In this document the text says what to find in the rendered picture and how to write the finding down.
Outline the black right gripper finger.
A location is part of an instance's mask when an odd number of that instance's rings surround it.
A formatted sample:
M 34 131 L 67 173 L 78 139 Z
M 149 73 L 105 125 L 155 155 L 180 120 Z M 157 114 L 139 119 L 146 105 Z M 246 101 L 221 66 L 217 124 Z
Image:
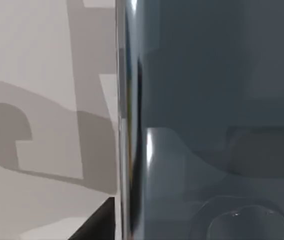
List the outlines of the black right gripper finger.
M 115 240 L 115 229 L 115 198 L 109 197 L 68 240 Z

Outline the dark grey glossy cup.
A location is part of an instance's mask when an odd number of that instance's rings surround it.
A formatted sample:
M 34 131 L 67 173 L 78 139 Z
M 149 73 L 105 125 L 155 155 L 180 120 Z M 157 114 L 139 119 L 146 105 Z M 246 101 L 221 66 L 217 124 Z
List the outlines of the dark grey glossy cup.
M 122 240 L 284 240 L 284 0 L 115 0 Z

